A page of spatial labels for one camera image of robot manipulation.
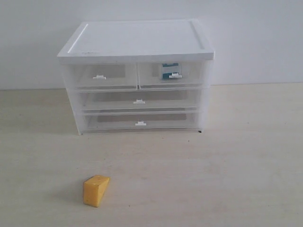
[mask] plastic drawer unit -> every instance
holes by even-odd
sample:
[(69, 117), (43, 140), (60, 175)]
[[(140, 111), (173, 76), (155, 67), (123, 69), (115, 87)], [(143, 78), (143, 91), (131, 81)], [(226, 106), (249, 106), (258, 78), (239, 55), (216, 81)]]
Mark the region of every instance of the plastic drawer unit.
[(214, 50), (196, 19), (84, 22), (58, 58), (79, 134), (205, 126)]

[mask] white wall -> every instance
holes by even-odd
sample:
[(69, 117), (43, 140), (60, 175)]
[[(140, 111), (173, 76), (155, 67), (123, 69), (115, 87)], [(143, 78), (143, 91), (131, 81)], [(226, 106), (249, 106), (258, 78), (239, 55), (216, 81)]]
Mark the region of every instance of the white wall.
[(0, 0), (0, 89), (59, 88), (56, 55), (81, 21), (199, 17), (213, 84), (303, 81), (302, 0)]

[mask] cabinet top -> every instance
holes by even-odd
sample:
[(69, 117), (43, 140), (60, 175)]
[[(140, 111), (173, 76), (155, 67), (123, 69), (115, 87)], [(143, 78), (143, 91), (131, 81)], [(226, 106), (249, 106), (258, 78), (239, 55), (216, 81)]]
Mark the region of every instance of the cabinet top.
[(59, 52), (61, 63), (212, 60), (197, 19), (83, 22)]

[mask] small drawer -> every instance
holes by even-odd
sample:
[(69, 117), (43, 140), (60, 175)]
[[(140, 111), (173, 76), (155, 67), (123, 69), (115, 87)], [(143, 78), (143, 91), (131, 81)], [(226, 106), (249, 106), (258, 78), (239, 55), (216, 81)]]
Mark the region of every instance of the small drawer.
[(87, 131), (197, 128), (198, 113), (86, 116)]
[(202, 62), (139, 63), (140, 89), (199, 88), (204, 83)]
[(201, 104), (201, 90), (82, 93), (83, 112), (98, 110), (192, 108)]
[(135, 64), (84, 65), (75, 74), (78, 75), (75, 83), (78, 89), (102, 91), (137, 89)]

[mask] yellow cheese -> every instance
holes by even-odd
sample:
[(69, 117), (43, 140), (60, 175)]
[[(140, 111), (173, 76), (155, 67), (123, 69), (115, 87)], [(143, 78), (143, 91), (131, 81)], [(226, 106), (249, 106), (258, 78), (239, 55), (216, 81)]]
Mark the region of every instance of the yellow cheese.
[(98, 207), (108, 185), (109, 177), (96, 175), (83, 184), (84, 204)]

